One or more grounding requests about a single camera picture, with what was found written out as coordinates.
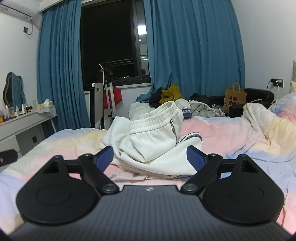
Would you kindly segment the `white pants with logo stripe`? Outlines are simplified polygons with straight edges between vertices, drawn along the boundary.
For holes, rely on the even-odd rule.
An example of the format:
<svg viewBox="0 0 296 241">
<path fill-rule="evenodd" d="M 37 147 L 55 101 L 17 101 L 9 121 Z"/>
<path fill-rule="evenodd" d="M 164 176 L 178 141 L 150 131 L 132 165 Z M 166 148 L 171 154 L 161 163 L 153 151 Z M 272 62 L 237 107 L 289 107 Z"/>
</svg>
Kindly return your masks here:
<svg viewBox="0 0 296 241">
<path fill-rule="evenodd" d="M 113 148 L 112 164 L 147 177 L 175 178 L 196 174 L 187 148 L 202 149 L 200 133 L 181 135 L 183 112 L 169 101 L 136 120 L 117 116 L 100 149 Z"/>
</svg>

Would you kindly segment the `grey clothes pile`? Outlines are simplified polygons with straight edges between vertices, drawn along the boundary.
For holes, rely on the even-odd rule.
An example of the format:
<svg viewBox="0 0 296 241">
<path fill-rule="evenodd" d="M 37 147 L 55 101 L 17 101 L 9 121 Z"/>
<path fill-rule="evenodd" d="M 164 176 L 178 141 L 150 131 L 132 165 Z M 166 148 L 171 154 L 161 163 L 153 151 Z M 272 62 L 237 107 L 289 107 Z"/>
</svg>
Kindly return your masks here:
<svg viewBox="0 0 296 241">
<path fill-rule="evenodd" d="M 185 99 L 177 99 L 176 106 L 183 112 L 184 120 L 188 120 L 194 116 L 204 118 L 217 118 L 224 117 L 225 112 L 217 107 L 210 107 L 203 102 L 196 100 L 187 101 Z"/>
</svg>

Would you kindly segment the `black white exercise bike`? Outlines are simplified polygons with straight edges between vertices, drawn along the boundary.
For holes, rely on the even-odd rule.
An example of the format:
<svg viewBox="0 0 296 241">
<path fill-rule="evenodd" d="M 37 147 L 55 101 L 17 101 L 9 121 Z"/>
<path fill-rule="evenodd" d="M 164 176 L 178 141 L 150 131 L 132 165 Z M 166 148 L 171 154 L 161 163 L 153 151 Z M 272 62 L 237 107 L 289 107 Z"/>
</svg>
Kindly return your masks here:
<svg viewBox="0 0 296 241">
<path fill-rule="evenodd" d="M 102 64 L 96 67 L 102 74 L 102 82 L 92 83 L 90 89 L 90 126 L 96 129 L 105 129 L 105 120 L 109 119 L 110 125 L 116 117 L 113 80 L 114 74 Z"/>
</svg>

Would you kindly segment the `pastel rainbow bed duvet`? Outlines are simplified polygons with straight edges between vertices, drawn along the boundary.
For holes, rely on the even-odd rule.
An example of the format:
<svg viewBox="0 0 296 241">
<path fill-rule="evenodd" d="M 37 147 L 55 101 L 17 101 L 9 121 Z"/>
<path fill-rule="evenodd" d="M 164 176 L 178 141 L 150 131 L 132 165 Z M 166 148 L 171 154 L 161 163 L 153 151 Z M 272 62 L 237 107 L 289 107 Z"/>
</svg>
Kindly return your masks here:
<svg viewBox="0 0 296 241">
<path fill-rule="evenodd" d="M 281 188 L 284 208 L 278 224 L 295 232 L 295 93 L 265 108 L 249 103 L 238 118 L 195 117 L 184 121 L 182 135 L 199 132 L 203 151 L 234 159 L 250 156 Z M 45 139 L 25 156 L 1 172 L 1 230 L 12 233 L 22 224 L 16 207 L 17 192 L 53 156 L 76 159 L 95 154 L 106 130 L 81 128 L 63 130 Z"/>
</svg>

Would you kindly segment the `red cloth on bike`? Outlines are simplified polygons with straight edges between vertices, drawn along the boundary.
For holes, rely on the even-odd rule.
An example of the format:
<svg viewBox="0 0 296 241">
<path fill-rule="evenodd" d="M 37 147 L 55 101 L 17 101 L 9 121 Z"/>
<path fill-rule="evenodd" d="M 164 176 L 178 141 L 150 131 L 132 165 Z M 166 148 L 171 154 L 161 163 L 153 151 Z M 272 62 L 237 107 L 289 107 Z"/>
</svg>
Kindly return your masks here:
<svg viewBox="0 0 296 241">
<path fill-rule="evenodd" d="M 122 101 L 121 90 L 119 88 L 117 88 L 117 87 L 114 87 L 113 88 L 113 94 L 114 94 L 115 105 L 118 105 Z M 106 98 L 106 92 L 105 91 L 103 93 L 103 108 L 108 109 L 107 98 Z"/>
</svg>

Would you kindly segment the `brown paper bag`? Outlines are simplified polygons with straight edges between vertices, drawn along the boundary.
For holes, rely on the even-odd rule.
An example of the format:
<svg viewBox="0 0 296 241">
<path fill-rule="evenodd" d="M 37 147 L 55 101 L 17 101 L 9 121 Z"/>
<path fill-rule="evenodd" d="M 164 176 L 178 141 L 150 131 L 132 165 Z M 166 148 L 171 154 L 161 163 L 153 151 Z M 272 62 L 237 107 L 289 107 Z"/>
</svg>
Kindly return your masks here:
<svg viewBox="0 0 296 241">
<path fill-rule="evenodd" d="M 234 82 L 231 87 L 226 87 L 225 89 L 223 108 L 228 110 L 231 106 L 245 104 L 246 97 L 247 93 L 244 89 L 240 87 L 238 82 Z"/>
</svg>

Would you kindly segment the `mustard yellow garment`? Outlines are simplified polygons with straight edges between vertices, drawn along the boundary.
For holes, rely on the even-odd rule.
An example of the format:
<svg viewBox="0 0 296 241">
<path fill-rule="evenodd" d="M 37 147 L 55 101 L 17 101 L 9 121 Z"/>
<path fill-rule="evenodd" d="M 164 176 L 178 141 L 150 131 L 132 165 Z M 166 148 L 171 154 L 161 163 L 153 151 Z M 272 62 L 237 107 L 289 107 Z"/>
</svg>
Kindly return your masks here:
<svg viewBox="0 0 296 241">
<path fill-rule="evenodd" d="M 184 99 L 177 84 L 171 85 L 168 89 L 162 90 L 160 104 L 164 104 L 168 101 L 176 101 L 178 99 Z"/>
</svg>

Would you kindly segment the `tissue box on table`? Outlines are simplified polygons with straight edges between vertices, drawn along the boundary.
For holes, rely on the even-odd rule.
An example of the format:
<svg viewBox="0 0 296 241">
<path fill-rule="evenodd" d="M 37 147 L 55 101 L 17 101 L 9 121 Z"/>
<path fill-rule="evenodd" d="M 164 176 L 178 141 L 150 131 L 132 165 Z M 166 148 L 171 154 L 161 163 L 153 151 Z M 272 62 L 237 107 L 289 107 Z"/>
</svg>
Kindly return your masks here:
<svg viewBox="0 0 296 241">
<path fill-rule="evenodd" d="M 53 101 L 46 99 L 43 103 L 35 104 L 34 109 L 37 110 L 37 109 L 47 108 L 50 106 L 53 106 Z"/>
</svg>

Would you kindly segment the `white dressing table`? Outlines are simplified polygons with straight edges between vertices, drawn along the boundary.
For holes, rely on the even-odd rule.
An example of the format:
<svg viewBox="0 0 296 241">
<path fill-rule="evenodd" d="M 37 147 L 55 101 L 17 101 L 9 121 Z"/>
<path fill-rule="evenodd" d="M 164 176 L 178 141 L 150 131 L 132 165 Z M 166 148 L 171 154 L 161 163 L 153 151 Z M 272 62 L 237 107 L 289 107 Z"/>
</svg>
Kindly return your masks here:
<svg viewBox="0 0 296 241">
<path fill-rule="evenodd" d="M 55 106 L 42 108 L 1 123 L 1 151 L 14 149 L 21 157 L 45 139 L 42 123 L 50 121 L 56 131 L 53 118 Z"/>
</svg>

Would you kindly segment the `left blue curtain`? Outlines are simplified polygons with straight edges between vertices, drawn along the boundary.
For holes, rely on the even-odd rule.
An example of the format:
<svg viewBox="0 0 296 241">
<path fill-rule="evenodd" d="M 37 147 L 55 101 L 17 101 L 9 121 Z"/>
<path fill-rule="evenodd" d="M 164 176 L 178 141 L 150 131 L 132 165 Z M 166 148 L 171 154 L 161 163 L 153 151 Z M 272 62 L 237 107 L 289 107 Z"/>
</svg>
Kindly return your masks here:
<svg viewBox="0 0 296 241">
<path fill-rule="evenodd" d="M 37 55 L 38 102 L 53 101 L 57 130 L 90 127 L 80 55 L 81 1 L 62 1 L 43 12 Z"/>
</svg>

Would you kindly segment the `blue curtain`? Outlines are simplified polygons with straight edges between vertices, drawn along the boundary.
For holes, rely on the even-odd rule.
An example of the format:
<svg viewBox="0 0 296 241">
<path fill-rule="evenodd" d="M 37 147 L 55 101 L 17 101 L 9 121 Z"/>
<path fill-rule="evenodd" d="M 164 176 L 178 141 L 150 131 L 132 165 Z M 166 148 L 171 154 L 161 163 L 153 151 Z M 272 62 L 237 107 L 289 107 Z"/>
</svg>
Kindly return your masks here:
<svg viewBox="0 0 296 241">
<path fill-rule="evenodd" d="M 57 130 L 90 127 L 80 55 L 81 1 L 62 1 L 43 12 L 37 55 L 38 102 L 53 101 Z"/>
<path fill-rule="evenodd" d="M 245 87 L 241 33 L 231 1 L 144 1 L 151 90 L 176 84 L 184 98 Z"/>
</svg>

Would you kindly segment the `right blue curtain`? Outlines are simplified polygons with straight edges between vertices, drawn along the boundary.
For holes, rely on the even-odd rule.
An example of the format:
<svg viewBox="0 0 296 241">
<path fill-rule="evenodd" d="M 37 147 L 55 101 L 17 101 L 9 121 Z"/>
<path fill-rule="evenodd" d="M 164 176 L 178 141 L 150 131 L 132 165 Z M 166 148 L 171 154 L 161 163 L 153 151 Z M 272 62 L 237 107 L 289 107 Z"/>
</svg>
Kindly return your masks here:
<svg viewBox="0 0 296 241">
<path fill-rule="evenodd" d="M 245 87 L 241 33 L 231 1 L 144 1 L 151 90 L 176 84 L 184 98 Z"/>
</svg>

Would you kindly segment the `dark window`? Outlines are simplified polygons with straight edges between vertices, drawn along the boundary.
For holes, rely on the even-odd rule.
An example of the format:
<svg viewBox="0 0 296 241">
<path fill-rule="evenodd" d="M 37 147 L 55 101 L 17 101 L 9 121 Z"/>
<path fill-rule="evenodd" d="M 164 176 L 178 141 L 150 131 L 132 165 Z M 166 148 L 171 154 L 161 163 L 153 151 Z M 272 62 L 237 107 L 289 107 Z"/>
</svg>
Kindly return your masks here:
<svg viewBox="0 0 296 241">
<path fill-rule="evenodd" d="M 114 86 L 151 81 L 143 1 L 83 4 L 80 41 L 84 90 L 103 78 Z"/>
</svg>

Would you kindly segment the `white air conditioner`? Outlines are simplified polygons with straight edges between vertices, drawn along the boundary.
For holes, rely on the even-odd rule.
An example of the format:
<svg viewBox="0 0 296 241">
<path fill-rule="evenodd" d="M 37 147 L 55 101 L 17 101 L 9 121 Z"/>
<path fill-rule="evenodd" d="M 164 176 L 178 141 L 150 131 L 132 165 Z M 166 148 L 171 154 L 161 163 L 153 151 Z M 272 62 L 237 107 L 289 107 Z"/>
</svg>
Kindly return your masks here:
<svg viewBox="0 0 296 241">
<path fill-rule="evenodd" d="M 38 13 L 41 2 L 36 0 L 2 0 L 1 12 L 29 22 Z"/>
</svg>

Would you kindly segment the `wavy frame mirror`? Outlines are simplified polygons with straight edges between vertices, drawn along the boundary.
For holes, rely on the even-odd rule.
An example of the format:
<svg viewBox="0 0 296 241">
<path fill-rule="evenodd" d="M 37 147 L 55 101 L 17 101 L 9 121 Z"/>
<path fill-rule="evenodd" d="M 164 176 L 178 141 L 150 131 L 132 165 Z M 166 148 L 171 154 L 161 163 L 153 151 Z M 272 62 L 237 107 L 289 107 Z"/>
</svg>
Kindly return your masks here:
<svg viewBox="0 0 296 241">
<path fill-rule="evenodd" d="M 6 76 L 6 83 L 3 90 L 4 104 L 9 108 L 21 109 L 26 103 L 25 93 L 23 91 L 23 79 L 21 76 L 9 72 Z"/>
</svg>

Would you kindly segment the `wall power socket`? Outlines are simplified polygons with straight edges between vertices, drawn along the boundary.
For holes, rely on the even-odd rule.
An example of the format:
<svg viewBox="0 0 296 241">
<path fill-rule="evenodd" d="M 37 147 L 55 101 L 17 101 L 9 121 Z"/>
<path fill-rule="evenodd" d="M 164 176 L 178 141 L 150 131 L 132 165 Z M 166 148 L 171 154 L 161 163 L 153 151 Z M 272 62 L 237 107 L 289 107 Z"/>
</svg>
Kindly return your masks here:
<svg viewBox="0 0 296 241">
<path fill-rule="evenodd" d="M 271 79 L 271 83 L 273 86 L 278 87 L 278 88 L 284 88 L 284 80 L 283 79 Z"/>
</svg>

